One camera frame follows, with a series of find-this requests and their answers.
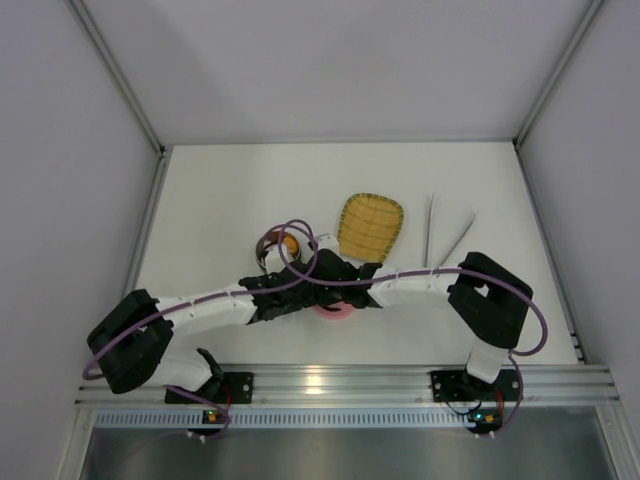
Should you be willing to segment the round steel lunch bowl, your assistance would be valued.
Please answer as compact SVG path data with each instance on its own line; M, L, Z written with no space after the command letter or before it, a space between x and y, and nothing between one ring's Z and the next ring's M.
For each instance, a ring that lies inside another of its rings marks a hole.
M286 238L286 237L291 238L291 237L294 237L294 236L293 236L292 234L288 233L288 232L285 232L285 233L283 234L282 241L283 241L283 239L284 239L284 238ZM265 268L264 268L264 263L263 263L264 256L265 256L265 254L267 253L267 251L268 251L271 247L273 247L273 246L276 246L276 245L277 245L277 243L278 243L278 239L279 239L279 233L278 233L277 231L269 231L269 232L267 232L267 233L266 233L266 234L265 234L265 235L264 235L264 236L263 236L263 237L262 237L262 238L261 238L261 239L256 243L256 246L255 246L255 258L256 258L256 262L257 262L257 264L258 264L258 265L259 265L263 270L265 270ZM292 254L288 251L288 249L286 248L287 253L289 254L289 256L290 256L293 260L298 260L298 259L300 258L300 256L301 256L301 247L300 247L300 243L298 242L298 244L299 244L299 253L298 253L297 255L292 255Z

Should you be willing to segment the aluminium frame post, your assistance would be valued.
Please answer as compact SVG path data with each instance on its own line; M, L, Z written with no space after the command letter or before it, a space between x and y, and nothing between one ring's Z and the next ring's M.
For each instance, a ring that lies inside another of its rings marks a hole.
M549 72L544 77L540 89L535 94L530 108L527 110L516 135L512 139L517 153L521 151L531 136L536 124L608 4L609 1L606 0L588 1L575 24L569 30L566 40L553 60Z
M69 0L65 4L70 13L78 22L81 30L95 50L100 62L104 66L106 73L111 79L129 112L133 116L136 124L144 134L147 142L154 153L162 157L166 152L166 147L159 139L152 126L136 92L127 79L124 70L121 68L110 45L97 24L93 14L85 1Z

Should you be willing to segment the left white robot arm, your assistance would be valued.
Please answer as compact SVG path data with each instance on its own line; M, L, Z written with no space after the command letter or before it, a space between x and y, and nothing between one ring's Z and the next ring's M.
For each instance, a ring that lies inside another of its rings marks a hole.
M224 372L208 348L186 343L218 328L245 326L310 308L324 292L280 273L244 277L195 296L154 297L130 292L90 333L87 344L112 393L170 385L207 400Z

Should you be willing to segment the bamboo woven serving tray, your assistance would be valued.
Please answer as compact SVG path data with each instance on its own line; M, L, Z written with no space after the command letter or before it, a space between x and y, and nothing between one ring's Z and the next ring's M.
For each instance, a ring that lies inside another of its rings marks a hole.
M386 196L360 192L343 205L337 240L342 256L384 263L404 223L404 209Z

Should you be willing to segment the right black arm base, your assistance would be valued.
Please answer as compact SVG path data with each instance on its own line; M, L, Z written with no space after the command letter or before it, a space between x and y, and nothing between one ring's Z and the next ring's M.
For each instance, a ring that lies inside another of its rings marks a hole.
M464 369L434 370L429 376L436 403L495 401L498 394L506 402L515 402L522 386L513 369L502 369L493 383L473 377Z

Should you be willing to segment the pink round lid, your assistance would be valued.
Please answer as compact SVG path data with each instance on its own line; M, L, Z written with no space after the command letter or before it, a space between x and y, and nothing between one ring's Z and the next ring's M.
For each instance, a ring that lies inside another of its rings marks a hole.
M329 306L314 306L313 310L321 318L339 321L349 317L355 308L344 302L338 302Z

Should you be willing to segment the right aluminium frame post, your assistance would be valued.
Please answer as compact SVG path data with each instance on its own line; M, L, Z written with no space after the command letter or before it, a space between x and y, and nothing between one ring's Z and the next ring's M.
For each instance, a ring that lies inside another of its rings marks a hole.
M517 153L521 151L531 136L536 124L608 4L609 1L606 0L588 1L575 24L569 30L566 40L553 60L549 72L544 77L540 89L535 94L530 108L527 110L516 135L512 139Z

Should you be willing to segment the aluminium mounting rail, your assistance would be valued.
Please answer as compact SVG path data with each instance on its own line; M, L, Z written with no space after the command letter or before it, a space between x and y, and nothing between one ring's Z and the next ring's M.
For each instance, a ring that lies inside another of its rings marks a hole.
M255 406L428 406L434 403L429 373L446 366L225 365L252 372ZM615 403L619 393L609 369L599 365L520 368L524 401L542 405Z

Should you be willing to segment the left aluminium frame post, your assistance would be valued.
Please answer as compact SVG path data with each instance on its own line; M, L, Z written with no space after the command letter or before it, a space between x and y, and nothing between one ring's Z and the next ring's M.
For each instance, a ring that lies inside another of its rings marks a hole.
M95 50L100 62L104 66L106 73L111 79L129 112L133 116L136 124L144 134L147 142L154 153L162 157L166 152L166 147L159 139L152 126L136 92L127 79L124 70L121 68L110 45L97 24L93 14L85 1L69 0L65 4L70 13L78 22L81 30Z

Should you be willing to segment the round yellow waffle toy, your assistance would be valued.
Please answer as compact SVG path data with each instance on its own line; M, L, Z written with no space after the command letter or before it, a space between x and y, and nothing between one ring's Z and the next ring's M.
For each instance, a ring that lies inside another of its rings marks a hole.
M294 237L284 238L283 243L292 255L297 255L299 253L299 244Z

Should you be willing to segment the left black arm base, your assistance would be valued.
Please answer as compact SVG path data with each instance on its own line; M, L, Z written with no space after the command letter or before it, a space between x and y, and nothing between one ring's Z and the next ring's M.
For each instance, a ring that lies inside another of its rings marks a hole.
M190 394L216 404L251 404L254 387L252 372L223 372L210 378Z

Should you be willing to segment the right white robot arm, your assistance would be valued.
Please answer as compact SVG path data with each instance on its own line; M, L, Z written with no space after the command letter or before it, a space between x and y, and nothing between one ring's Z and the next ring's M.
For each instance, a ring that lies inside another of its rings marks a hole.
M352 265L321 249L310 277L321 306L342 302L355 309L423 305L457 316L475 339L466 373L494 383L519 343L533 289L487 255L470 252L457 267L434 271L392 269L381 263Z

